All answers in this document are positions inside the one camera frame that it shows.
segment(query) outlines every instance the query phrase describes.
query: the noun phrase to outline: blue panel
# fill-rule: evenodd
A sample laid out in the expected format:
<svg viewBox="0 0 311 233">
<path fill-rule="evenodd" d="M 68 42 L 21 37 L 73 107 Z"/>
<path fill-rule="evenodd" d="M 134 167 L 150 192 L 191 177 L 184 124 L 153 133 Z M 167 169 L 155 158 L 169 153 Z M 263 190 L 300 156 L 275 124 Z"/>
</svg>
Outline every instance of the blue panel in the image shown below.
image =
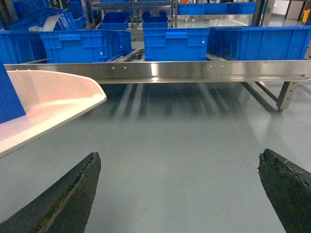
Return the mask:
<svg viewBox="0 0 311 233">
<path fill-rule="evenodd" d="M 11 80 L 0 61 L 0 123 L 26 115 Z"/>
<path fill-rule="evenodd" d="M 225 15 L 230 3 L 206 3 L 205 15 Z"/>
<path fill-rule="evenodd" d="M 0 31 L 0 59 L 19 64 L 46 58 L 39 32 Z"/>
<path fill-rule="evenodd" d="M 144 29 L 146 61 L 205 61 L 209 28 Z"/>
<path fill-rule="evenodd" d="M 208 51 L 229 60 L 304 59 L 311 26 L 211 28 Z"/>
<path fill-rule="evenodd" d="M 178 5 L 179 15 L 204 15 L 204 13 L 205 13 L 205 4 L 203 3 Z"/>
<path fill-rule="evenodd" d="M 228 14 L 252 15 L 255 11 L 255 2 L 235 2 L 228 6 Z"/>
</svg>

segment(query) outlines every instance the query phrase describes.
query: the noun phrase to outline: blue storage bin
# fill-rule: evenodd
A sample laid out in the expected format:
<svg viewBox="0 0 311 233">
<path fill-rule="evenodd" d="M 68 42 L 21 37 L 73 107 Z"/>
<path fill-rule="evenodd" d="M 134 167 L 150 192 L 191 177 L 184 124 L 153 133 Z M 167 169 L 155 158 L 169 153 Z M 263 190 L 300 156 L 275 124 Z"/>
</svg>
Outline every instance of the blue storage bin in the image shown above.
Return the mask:
<svg viewBox="0 0 311 233">
<path fill-rule="evenodd" d="M 150 11 L 146 11 L 142 13 L 142 19 L 147 18 L 147 17 L 165 17 L 165 16 L 166 16 L 165 11 L 155 12 L 153 15 L 150 14 Z"/>
<path fill-rule="evenodd" d="M 230 3 L 228 13 L 232 15 L 252 15 L 255 11 L 255 2 Z"/>
<path fill-rule="evenodd" d="M 146 61 L 205 61 L 209 28 L 144 29 Z"/>
<path fill-rule="evenodd" d="M 205 4 L 179 4 L 178 5 L 179 15 L 204 15 L 205 14 Z"/>
<path fill-rule="evenodd" d="M 168 28 L 169 18 L 165 17 L 145 17 L 142 21 L 142 28 Z"/>
<path fill-rule="evenodd" d="M 107 62 L 119 56 L 118 34 L 106 30 L 40 32 L 48 63 Z"/>
<path fill-rule="evenodd" d="M 14 86 L 0 61 L 0 124 L 26 115 Z"/>
<path fill-rule="evenodd" d="M 20 64 L 45 58 L 38 32 L 0 31 L 0 59 L 4 64 Z"/>
<path fill-rule="evenodd" d="M 131 33 L 126 31 L 117 31 L 119 38 L 120 55 L 125 55 L 132 51 Z"/>
<path fill-rule="evenodd" d="M 122 2 L 122 1 L 129 1 L 129 0 L 99 0 L 99 2 Z"/>
<path fill-rule="evenodd" d="M 230 3 L 205 3 L 205 15 L 226 15 Z"/>
<path fill-rule="evenodd" d="M 101 21 L 101 29 L 105 30 L 126 30 L 128 28 L 128 12 L 109 12 Z"/>
<path fill-rule="evenodd" d="M 73 18 L 77 28 L 82 30 L 86 27 L 86 20 L 84 19 L 84 15 L 80 13 L 80 15 L 76 18 Z"/>
<path fill-rule="evenodd" d="M 169 1 L 169 0 L 139 0 L 139 1 Z"/>
<path fill-rule="evenodd" d="M 17 0 L 13 5 L 20 17 L 32 16 L 36 11 L 51 7 L 49 0 Z"/>
<path fill-rule="evenodd" d="M 55 9 L 44 9 L 37 11 L 32 17 L 21 18 L 8 25 L 10 30 L 23 30 L 28 31 L 29 28 L 38 26 L 43 27 L 48 17 L 61 14 L 62 16 L 58 20 L 55 30 L 59 31 L 70 31 L 78 30 L 75 21 L 73 20 L 72 14 L 66 12 L 66 10 L 55 10 Z"/>
<path fill-rule="evenodd" d="M 216 29 L 216 54 L 229 60 L 304 59 L 311 26 Z"/>
<path fill-rule="evenodd" d="M 83 12 L 70 12 L 72 14 L 73 19 L 80 18 L 81 16 L 84 15 Z"/>
<path fill-rule="evenodd" d="M 69 0 L 66 4 L 70 12 L 83 12 L 81 0 Z"/>
<path fill-rule="evenodd" d="M 210 27 L 208 33 L 208 42 L 207 42 L 207 52 L 215 54 L 216 51 L 219 51 L 219 39 L 216 31 L 220 29 L 231 29 L 237 28 L 236 26 L 223 26 L 223 27 Z"/>
<path fill-rule="evenodd" d="M 34 26 L 38 26 L 38 18 L 37 19 L 33 17 L 21 18 L 17 21 L 8 24 L 8 28 L 10 30 L 22 30 L 22 31 L 28 31 L 29 28 L 32 28 Z"/>
</svg>

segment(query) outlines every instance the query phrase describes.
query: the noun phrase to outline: metal support beam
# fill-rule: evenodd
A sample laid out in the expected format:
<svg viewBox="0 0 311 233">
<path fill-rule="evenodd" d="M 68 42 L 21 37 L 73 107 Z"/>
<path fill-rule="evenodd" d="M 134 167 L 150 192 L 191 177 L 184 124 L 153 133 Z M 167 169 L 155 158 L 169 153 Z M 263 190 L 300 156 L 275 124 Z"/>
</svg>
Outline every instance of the metal support beam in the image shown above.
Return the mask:
<svg viewBox="0 0 311 233">
<path fill-rule="evenodd" d="M 16 64 L 7 70 L 50 70 L 93 78 L 98 83 L 304 81 L 311 60 L 116 62 L 81 64 Z"/>
<path fill-rule="evenodd" d="M 174 28 L 177 28 L 178 21 L 178 0 L 173 0 L 172 14 L 174 15 Z"/>
<path fill-rule="evenodd" d="M 265 0 L 256 0 L 256 7 L 252 18 L 251 26 L 259 26 L 262 16 L 262 11 L 264 8 L 264 1 Z"/>
<path fill-rule="evenodd" d="M 305 92 L 307 92 L 309 95 L 311 95 L 311 88 L 303 85 L 303 84 L 299 84 L 298 87 L 300 87 L 302 90 L 304 90 Z"/>
<path fill-rule="evenodd" d="M 264 84 L 264 82 L 255 82 L 268 96 L 277 102 L 277 96 Z"/>
<path fill-rule="evenodd" d="M 128 62 L 133 60 L 135 57 L 138 57 L 142 54 L 142 49 L 136 49 L 127 54 L 126 56 L 120 58 L 117 62 Z"/>
<path fill-rule="evenodd" d="M 275 0 L 267 0 L 266 1 L 266 10 L 264 11 L 264 14 L 262 16 L 261 20 L 261 26 L 268 27 L 270 23 L 270 18 L 272 15 L 273 7 L 274 7 Z"/>
<path fill-rule="evenodd" d="M 278 96 L 278 100 L 276 102 L 276 105 L 280 112 L 282 112 L 284 109 L 287 109 L 290 105 L 297 84 L 298 82 L 284 82 L 280 95 Z"/>
<path fill-rule="evenodd" d="M 81 0 L 81 5 L 83 9 L 84 19 L 86 20 L 86 28 L 95 28 L 95 20 L 91 7 L 91 0 Z"/>
</svg>

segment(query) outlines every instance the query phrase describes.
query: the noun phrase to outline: epoxy floor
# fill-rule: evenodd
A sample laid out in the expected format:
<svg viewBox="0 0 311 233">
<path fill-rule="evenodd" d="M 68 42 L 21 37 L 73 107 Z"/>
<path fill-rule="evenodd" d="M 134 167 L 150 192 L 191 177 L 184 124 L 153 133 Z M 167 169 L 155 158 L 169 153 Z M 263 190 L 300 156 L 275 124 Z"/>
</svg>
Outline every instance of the epoxy floor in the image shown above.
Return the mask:
<svg viewBox="0 0 311 233">
<path fill-rule="evenodd" d="M 311 171 L 310 94 L 297 88 L 277 113 L 256 85 L 102 87 L 106 103 L 0 159 L 0 221 L 95 151 L 102 170 L 86 233 L 285 232 L 259 154 L 270 148 Z"/>
</svg>

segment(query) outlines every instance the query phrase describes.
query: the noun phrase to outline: orange object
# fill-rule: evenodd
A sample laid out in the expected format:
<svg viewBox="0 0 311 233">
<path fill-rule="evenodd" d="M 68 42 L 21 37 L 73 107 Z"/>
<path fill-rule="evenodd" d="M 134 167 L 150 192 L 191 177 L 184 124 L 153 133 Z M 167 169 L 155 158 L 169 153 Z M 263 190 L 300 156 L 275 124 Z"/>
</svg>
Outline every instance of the orange object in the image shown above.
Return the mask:
<svg viewBox="0 0 311 233">
<path fill-rule="evenodd" d="M 306 10 L 306 11 L 304 11 L 304 14 L 303 14 L 303 19 L 302 19 L 302 22 L 303 22 L 303 23 L 307 22 L 307 19 L 308 19 L 309 13 L 310 13 L 310 10 Z"/>
</svg>

